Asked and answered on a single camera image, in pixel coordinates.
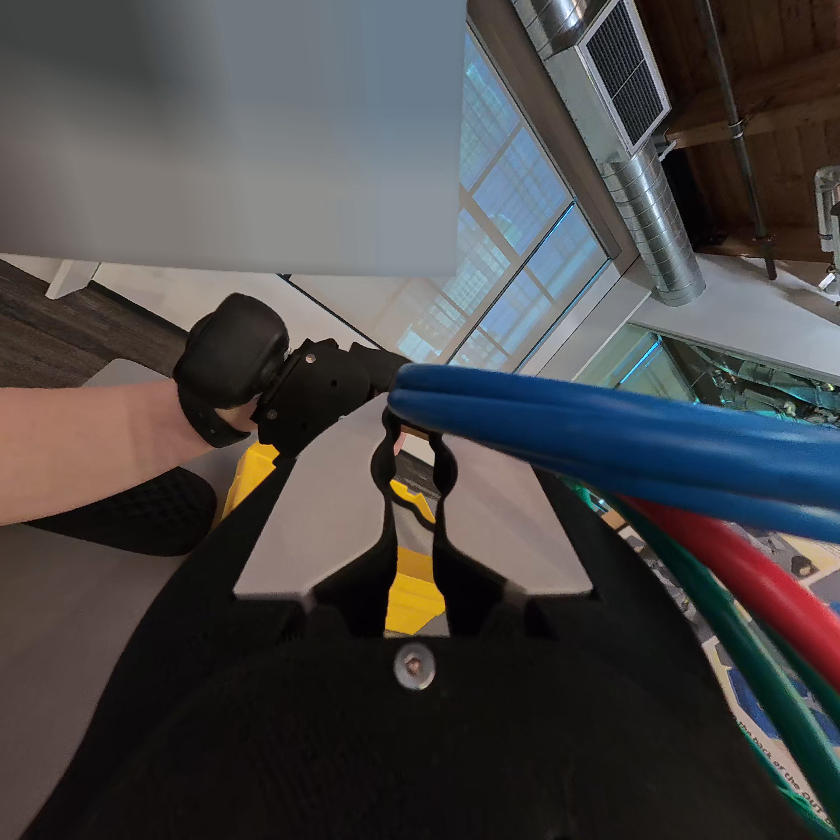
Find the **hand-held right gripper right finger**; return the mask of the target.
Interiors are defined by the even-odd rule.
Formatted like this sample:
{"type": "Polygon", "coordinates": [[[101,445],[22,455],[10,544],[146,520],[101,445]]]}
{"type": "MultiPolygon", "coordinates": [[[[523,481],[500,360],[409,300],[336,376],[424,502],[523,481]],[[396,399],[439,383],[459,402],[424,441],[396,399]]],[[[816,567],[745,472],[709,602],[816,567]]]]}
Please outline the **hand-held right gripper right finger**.
{"type": "Polygon", "coordinates": [[[451,434],[430,434],[440,492],[434,582],[449,633],[476,636],[498,605],[586,597],[593,583],[534,469],[451,434]]]}

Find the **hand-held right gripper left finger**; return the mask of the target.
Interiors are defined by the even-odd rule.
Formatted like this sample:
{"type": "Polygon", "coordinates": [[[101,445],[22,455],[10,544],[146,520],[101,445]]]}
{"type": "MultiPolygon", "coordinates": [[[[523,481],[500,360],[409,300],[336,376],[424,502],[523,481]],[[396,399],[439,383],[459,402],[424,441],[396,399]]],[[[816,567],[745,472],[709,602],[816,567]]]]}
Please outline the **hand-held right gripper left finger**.
{"type": "Polygon", "coordinates": [[[364,404],[297,457],[234,586],[238,599],[328,606],[352,635],[383,635],[397,566],[386,408],[386,399],[364,404]]]}

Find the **person's left forearm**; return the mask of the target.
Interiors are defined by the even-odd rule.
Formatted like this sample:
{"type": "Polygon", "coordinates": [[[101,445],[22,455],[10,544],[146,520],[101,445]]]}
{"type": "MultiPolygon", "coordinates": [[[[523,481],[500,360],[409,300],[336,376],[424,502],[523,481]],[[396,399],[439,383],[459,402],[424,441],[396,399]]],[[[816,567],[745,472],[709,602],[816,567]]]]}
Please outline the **person's left forearm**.
{"type": "Polygon", "coordinates": [[[54,516],[208,454],[172,380],[1,390],[1,523],[54,516]]]}

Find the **yellow plastic bin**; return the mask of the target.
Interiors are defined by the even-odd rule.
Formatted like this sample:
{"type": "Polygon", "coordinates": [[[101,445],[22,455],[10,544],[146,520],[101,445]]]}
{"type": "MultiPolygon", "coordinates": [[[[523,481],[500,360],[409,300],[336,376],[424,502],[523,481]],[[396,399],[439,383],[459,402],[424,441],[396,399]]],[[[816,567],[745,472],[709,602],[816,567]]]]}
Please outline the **yellow plastic bin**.
{"type": "Polygon", "coordinates": [[[439,493],[429,444],[406,439],[395,455],[391,481],[397,569],[389,594],[385,633],[446,634],[445,599],[434,582],[433,536],[439,493]]]}

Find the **black mesh pad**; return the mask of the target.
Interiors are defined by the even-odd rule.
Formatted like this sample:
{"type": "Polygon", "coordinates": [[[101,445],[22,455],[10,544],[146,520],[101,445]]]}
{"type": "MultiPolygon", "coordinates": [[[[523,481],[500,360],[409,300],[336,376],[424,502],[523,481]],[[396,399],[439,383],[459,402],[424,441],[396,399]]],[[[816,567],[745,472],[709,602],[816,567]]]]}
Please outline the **black mesh pad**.
{"type": "Polygon", "coordinates": [[[217,495],[177,467],[136,487],[27,525],[105,547],[157,557],[192,552],[211,531],[217,495]]]}

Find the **large paned window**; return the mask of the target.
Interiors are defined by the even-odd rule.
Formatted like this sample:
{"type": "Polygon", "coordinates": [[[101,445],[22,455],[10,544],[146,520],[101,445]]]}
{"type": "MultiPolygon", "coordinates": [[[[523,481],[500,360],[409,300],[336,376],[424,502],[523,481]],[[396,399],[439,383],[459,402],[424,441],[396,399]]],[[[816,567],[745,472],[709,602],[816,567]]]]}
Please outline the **large paned window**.
{"type": "Polygon", "coordinates": [[[471,27],[455,275],[425,279],[396,347],[420,363],[521,369],[611,259],[471,27]]]}

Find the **white table leg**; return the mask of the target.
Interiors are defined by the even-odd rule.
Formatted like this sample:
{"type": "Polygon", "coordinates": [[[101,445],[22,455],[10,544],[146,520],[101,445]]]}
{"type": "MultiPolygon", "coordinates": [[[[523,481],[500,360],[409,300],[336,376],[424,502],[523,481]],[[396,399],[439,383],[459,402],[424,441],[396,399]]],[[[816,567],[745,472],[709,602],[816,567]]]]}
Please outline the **white table leg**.
{"type": "Polygon", "coordinates": [[[57,300],[86,288],[100,264],[98,261],[63,259],[48,284],[45,297],[57,300]]]}

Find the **glass partition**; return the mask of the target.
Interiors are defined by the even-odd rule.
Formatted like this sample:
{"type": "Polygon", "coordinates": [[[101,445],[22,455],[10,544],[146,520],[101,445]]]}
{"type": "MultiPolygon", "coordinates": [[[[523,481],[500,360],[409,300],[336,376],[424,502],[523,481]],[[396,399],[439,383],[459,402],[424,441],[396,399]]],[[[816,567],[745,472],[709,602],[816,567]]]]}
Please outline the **glass partition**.
{"type": "Polygon", "coordinates": [[[575,380],[793,424],[839,428],[838,385],[633,324],[622,326],[575,380]]]}

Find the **air vent grille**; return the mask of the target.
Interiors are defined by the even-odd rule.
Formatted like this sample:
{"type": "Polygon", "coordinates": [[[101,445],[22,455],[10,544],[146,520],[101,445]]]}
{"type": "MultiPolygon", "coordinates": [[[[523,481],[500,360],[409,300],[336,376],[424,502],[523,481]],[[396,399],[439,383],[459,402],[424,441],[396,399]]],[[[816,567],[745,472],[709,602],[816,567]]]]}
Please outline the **air vent grille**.
{"type": "Polygon", "coordinates": [[[606,2],[574,49],[622,147],[628,154],[635,154],[671,111],[635,3],[606,2]]]}

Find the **bundle of silver insulated pipes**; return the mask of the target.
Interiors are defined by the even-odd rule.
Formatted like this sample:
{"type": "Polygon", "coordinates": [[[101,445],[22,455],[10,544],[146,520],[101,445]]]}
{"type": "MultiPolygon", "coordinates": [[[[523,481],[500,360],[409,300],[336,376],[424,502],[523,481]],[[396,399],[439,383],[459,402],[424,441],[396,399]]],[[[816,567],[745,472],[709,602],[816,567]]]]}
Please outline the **bundle of silver insulated pipes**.
{"type": "Polygon", "coordinates": [[[818,169],[814,175],[815,206],[821,249],[832,263],[819,289],[839,295],[839,164],[818,169]]]}

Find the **metal ceiling pipe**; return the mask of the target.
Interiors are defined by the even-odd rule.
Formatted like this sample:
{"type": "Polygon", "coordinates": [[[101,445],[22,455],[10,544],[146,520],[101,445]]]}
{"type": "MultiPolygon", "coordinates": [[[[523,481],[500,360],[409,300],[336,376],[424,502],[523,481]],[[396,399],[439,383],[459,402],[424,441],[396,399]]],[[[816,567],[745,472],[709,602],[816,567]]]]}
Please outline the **metal ceiling pipe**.
{"type": "Polygon", "coordinates": [[[769,230],[764,220],[763,211],[754,178],[753,167],[745,140],[745,120],[742,117],[734,95],[732,80],[727,60],[723,53],[717,20],[712,9],[711,1],[697,1],[698,16],[705,33],[707,52],[710,62],[715,69],[718,85],[721,90],[723,106],[727,115],[728,130],[738,162],[741,178],[747,192],[749,213],[754,228],[756,242],[759,245],[766,275],[770,282],[778,278],[774,251],[771,244],[769,230]]]}

